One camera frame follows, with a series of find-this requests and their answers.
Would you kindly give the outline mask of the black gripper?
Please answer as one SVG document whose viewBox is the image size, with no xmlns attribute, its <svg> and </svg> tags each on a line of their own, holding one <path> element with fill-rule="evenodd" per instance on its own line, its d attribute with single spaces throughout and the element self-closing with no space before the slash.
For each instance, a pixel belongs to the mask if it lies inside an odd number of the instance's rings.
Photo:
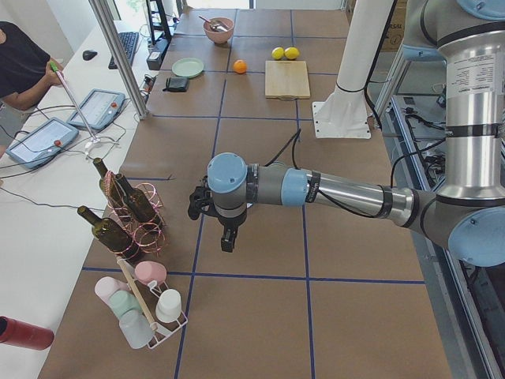
<svg viewBox="0 0 505 379">
<path fill-rule="evenodd" d="M 238 227 L 246 221 L 246 211 L 238 216 L 226 217 L 218 213 L 214 205 L 211 190 L 208 186 L 208 177 L 204 176 L 200 184 L 189 196 L 188 216 L 191 220 L 197 220 L 200 214 L 215 217 L 223 226 L 221 237 L 221 249 L 223 252 L 233 252 L 238 236 Z"/>
</svg>

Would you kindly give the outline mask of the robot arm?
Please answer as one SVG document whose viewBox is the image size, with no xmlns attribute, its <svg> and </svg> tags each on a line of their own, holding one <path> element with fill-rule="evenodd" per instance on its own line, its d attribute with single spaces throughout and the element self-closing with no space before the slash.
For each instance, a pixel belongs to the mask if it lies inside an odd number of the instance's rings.
<svg viewBox="0 0 505 379">
<path fill-rule="evenodd" d="M 191 219 L 215 217 L 231 252 L 253 204 L 320 203 L 388 219 L 479 267 L 504 261 L 504 4 L 409 1 L 402 41 L 410 61 L 446 63 L 445 180 L 434 192 L 372 185 L 224 152 L 189 198 Z"/>
</svg>

